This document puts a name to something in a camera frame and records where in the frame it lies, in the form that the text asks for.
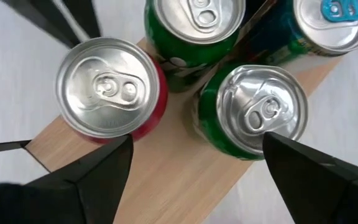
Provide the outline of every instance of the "red soda can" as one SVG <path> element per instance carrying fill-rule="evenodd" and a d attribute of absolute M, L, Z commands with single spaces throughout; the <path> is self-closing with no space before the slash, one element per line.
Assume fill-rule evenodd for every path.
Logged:
<path fill-rule="evenodd" d="M 167 106 L 160 66 L 125 40 L 96 38 L 64 58 L 55 82 L 62 117 L 86 139 L 105 144 L 153 130 Z"/>

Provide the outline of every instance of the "white table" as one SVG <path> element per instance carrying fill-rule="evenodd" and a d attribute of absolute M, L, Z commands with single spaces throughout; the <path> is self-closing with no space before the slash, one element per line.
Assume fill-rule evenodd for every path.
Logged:
<path fill-rule="evenodd" d="M 105 36 L 144 36 L 145 0 L 95 0 Z M 58 114 L 53 79 L 66 47 L 0 2 L 0 142 L 34 138 Z M 301 142 L 358 166 L 358 50 L 311 96 Z M 24 150 L 0 152 L 0 181 L 26 183 L 46 171 Z M 256 162 L 205 224 L 293 223 L 267 170 Z"/>

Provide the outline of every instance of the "aluminum can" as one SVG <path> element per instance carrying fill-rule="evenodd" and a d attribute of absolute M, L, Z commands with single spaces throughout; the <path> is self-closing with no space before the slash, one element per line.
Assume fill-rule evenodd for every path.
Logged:
<path fill-rule="evenodd" d="M 160 121 L 168 98 L 158 64 L 138 46 L 113 38 L 71 49 L 59 68 L 55 93 L 68 125 L 98 143 L 125 134 L 142 138 Z"/>
<path fill-rule="evenodd" d="M 282 67 L 303 57 L 312 66 L 326 63 L 358 49 L 358 0 L 279 1 L 239 45 L 242 62 Z"/>
<path fill-rule="evenodd" d="M 193 98 L 195 131 L 223 153 L 261 160 L 263 135 L 297 140 L 308 120 L 300 84 L 282 68 L 229 64 Z"/>
<path fill-rule="evenodd" d="M 190 89 L 234 47 L 246 0 L 147 0 L 145 29 L 170 91 Z"/>

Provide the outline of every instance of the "can lid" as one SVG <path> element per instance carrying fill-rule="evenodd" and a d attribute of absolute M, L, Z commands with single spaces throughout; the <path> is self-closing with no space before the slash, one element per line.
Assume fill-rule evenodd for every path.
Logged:
<path fill-rule="evenodd" d="M 308 119 L 308 102 L 299 83 L 282 68 L 242 65 L 221 83 L 216 102 L 219 123 L 239 148 L 263 155 L 266 131 L 297 140 Z"/>
<path fill-rule="evenodd" d="M 136 130 L 152 114 L 159 91 L 151 58 L 138 46 L 112 38 L 91 39 L 71 49 L 55 83 L 66 122 L 94 138 Z"/>
<path fill-rule="evenodd" d="M 358 48 L 358 0 L 294 0 L 294 12 L 304 35 L 328 52 Z"/>
<path fill-rule="evenodd" d="M 194 44 L 213 44 L 232 35 L 246 11 L 245 0 L 154 0 L 163 26 Z"/>

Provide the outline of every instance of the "wooden plank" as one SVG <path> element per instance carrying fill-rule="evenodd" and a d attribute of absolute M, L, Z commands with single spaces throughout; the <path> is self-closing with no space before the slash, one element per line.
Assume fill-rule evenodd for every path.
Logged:
<path fill-rule="evenodd" d="M 147 49 L 145 42 L 139 45 Z M 296 75 L 307 95 L 339 60 Z M 201 223 L 252 164 L 214 150 L 192 131 L 189 104 L 194 91 L 170 94 L 161 123 L 135 143 L 115 223 Z M 27 149 L 54 171 L 98 147 L 79 137 L 59 116 Z"/>

